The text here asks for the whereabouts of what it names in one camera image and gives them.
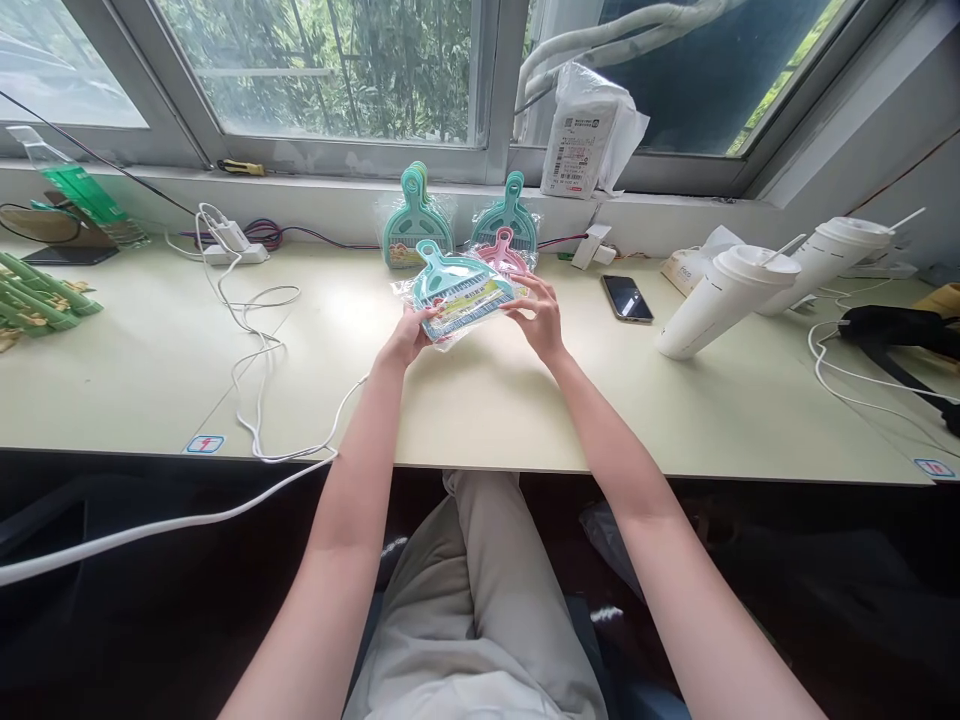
straw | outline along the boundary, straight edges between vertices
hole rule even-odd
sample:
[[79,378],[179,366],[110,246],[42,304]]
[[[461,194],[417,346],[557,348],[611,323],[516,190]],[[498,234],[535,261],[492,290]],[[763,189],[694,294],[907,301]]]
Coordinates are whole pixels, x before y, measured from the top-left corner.
[[900,227],[901,225],[905,225],[906,223],[910,222],[910,221],[913,220],[915,217],[917,217],[917,215],[923,215],[926,211],[927,211],[926,208],[920,208],[920,209],[917,210],[915,213],[911,213],[910,215],[907,215],[903,220],[901,220],[900,222],[898,222],[898,223],[897,223],[896,225],[894,225],[892,228],[889,228],[889,229],[887,230],[887,232],[890,233],[891,235],[893,235],[893,233],[896,231],[896,229],[897,229],[898,227]]
[[783,255],[787,250],[790,250],[794,245],[796,245],[798,242],[800,242],[801,240],[803,240],[806,236],[807,236],[806,233],[800,233],[799,235],[797,235],[793,240],[791,240],[790,242],[788,242],[788,243],[787,243],[786,245],[784,245],[782,248],[780,248],[779,250],[777,250],[773,255],[771,255],[771,256],[768,257],[766,260],[764,260],[762,263],[760,263],[760,267],[766,267],[768,262],[770,262],[770,261],[773,260],[774,258],[778,258],[778,257],[780,257],[781,255]]

black smartphone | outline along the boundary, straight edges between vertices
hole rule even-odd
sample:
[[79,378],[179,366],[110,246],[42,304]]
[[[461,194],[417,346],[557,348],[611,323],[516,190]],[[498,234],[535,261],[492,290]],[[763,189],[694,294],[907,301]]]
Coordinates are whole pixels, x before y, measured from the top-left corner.
[[613,312],[624,322],[637,322],[649,325],[653,322],[653,313],[637,289],[633,278],[620,275],[603,275],[600,280],[610,298]]
[[115,247],[56,247],[50,245],[22,258],[28,265],[96,265],[119,252]]

yellow tool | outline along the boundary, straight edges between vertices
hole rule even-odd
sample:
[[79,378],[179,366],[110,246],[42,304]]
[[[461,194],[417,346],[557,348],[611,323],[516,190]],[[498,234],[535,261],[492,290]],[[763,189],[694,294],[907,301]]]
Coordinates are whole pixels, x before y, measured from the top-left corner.
[[265,177],[267,173],[273,175],[293,175],[293,173],[282,172],[280,170],[267,170],[263,165],[258,165],[257,163],[242,163],[236,160],[230,160],[229,158],[217,160],[217,167],[231,175],[256,175],[257,177]]

plastic bottle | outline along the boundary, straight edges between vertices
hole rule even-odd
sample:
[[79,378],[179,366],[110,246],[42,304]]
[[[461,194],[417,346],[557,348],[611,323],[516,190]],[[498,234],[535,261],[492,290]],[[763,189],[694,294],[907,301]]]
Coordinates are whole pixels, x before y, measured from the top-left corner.
[[39,133],[28,125],[14,125],[7,130],[23,144],[27,157],[54,187],[83,210],[121,250],[138,248],[150,242],[120,206],[104,192],[97,181],[70,157],[47,145]]

forearm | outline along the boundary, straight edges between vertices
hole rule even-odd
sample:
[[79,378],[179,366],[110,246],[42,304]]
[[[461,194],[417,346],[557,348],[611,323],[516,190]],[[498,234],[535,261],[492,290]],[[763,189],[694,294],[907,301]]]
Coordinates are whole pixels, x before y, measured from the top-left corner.
[[693,532],[633,431],[565,352],[549,367],[696,718],[822,718]]
[[566,351],[547,367],[563,393],[580,445],[618,517],[683,517],[650,453]]
[[383,548],[390,480],[400,424],[404,368],[378,359],[340,443],[317,505],[307,553]]
[[340,717],[380,566],[403,376],[374,364],[293,586],[221,719]]

